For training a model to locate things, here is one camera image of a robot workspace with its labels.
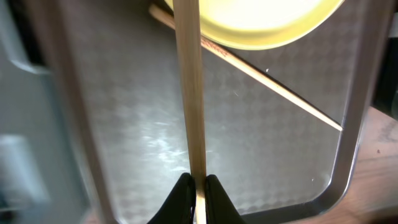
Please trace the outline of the wooden chopstick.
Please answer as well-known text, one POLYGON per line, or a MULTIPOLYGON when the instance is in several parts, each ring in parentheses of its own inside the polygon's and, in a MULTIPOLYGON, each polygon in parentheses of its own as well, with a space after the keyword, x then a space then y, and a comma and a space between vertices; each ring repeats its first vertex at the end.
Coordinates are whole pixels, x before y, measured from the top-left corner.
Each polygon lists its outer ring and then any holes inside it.
POLYGON ((322 120, 326 124, 334 127, 335 129, 341 131, 343 128, 340 124, 336 121, 333 121, 323 112, 321 112, 316 107, 310 105, 307 101, 301 99, 297 94, 293 93, 292 91, 288 90, 286 87, 278 84, 265 74, 263 74, 260 70, 256 69, 254 66, 248 64, 244 60, 238 58, 237 56, 233 55, 231 52, 227 51, 226 46, 217 44, 210 39, 207 39, 205 36, 201 34, 201 46, 205 49, 209 50, 211 53, 215 54, 225 62, 228 62, 230 65, 234 66, 238 70, 242 71, 246 75, 252 77, 259 83, 262 83, 272 91, 276 92, 280 96, 284 97, 285 99, 291 101, 293 104, 297 105, 301 109, 305 110, 306 112, 312 114, 316 118, 322 120))
POLYGON ((193 0, 174 0, 173 9, 190 172, 196 184, 195 214, 197 223, 206 224, 206 149, 200 9, 198 1, 193 0))

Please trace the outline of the yellow plate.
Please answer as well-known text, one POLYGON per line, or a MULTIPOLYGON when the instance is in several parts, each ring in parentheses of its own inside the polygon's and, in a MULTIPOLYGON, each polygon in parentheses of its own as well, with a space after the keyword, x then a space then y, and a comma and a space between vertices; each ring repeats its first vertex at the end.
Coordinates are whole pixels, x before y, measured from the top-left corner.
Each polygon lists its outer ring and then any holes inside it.
POLYGON ((325 22, 343 0, 199 0, 201 34, 240 50, 294 42, 325 22))

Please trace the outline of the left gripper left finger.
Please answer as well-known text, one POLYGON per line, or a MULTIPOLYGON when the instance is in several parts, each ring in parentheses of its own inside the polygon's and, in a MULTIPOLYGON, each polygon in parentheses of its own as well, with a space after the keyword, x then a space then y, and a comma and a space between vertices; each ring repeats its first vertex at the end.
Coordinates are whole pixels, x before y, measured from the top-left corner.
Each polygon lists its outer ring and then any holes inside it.
POLYGON ((148 224, 192 224, 195 206, 195 181, 189 173, 183 173, 148 224))

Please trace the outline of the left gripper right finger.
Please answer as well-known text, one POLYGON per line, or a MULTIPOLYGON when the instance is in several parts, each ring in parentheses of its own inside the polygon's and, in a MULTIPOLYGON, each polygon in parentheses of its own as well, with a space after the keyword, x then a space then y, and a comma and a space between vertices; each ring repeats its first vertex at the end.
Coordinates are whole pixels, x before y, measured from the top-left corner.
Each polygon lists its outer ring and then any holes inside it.
POLYGON ((246 224, 216 175, 206 177, 205 200, 208 224, 246 224))

